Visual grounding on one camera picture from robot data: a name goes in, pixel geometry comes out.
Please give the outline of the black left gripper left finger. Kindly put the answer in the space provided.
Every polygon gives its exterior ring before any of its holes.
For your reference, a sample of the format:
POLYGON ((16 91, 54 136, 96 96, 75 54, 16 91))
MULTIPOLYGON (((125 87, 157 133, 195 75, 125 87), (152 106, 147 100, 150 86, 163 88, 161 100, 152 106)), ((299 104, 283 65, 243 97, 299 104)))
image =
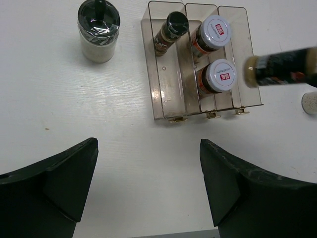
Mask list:
POLYGON ((71 238, 81 221, 98 157, 88 138, 0 176, 2 238, 71 238))

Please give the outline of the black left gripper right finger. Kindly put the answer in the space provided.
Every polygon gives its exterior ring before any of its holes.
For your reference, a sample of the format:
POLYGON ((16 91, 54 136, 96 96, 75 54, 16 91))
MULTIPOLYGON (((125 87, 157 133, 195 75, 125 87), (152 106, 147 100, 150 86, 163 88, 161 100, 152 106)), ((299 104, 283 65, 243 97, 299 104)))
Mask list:
POLYGON ((208 139, 200 162, 212 221, 222 238, 314 238, 317 186, 287 178, 239 157, 208 139))

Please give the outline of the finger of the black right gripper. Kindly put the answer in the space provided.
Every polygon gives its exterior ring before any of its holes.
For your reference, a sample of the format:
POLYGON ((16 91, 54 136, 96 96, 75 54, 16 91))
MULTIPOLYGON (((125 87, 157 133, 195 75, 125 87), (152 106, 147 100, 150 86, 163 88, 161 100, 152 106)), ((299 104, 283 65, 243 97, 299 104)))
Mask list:
POLYGON ((306 78, 306 83, 317 88, 317 73, 311 74, 306 78))

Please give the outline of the small black-cap spice bottle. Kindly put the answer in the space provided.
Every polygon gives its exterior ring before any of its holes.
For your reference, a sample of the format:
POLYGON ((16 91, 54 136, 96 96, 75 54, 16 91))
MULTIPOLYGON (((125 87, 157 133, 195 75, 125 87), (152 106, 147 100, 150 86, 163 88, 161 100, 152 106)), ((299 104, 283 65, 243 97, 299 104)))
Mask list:
POLYGON ((307 84, 306 78, 316 72, 316 47, 251 56, 244 62, 244 81, 250 88, 307 84))

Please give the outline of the white salt shaker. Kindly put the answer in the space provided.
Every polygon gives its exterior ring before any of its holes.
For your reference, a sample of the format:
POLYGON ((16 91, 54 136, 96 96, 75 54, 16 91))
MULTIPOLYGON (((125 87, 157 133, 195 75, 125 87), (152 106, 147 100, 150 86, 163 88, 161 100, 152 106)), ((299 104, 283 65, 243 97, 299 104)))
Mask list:
POLYGON ((308 92, 302 96, 302 108, 309 115, 317 114, 317 92, 308 92))
POLYGON ((77 25, 83 55, 95 63, 109 61, 119 36, 116 7, 106 0, 86 0, 78 9, 77 25))

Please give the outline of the brown jar white lid front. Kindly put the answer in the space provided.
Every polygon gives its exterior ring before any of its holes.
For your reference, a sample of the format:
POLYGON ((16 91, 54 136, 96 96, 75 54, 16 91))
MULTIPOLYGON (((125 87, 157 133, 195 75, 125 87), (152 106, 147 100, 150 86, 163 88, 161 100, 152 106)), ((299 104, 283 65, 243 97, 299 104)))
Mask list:
POLYGON ((196 72, 200 96, 208 96, 231 90, 237 81, 235 66, 226 59, 217 59, 196 72))

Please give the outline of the brown jar white lid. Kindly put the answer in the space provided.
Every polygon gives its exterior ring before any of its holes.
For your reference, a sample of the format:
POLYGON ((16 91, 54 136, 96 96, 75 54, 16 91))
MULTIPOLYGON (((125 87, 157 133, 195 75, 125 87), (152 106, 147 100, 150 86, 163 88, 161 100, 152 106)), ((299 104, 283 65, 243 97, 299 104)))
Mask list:
POLYGON ((208 96, 231 90, 237 81, 235 66, 226 59, 217 59, 196 72, 200 96, 208 96))
POLYGON ((191 34, 195 62, 223 48, 231 40, 232 29, 220 15, 208 16, 191 34))

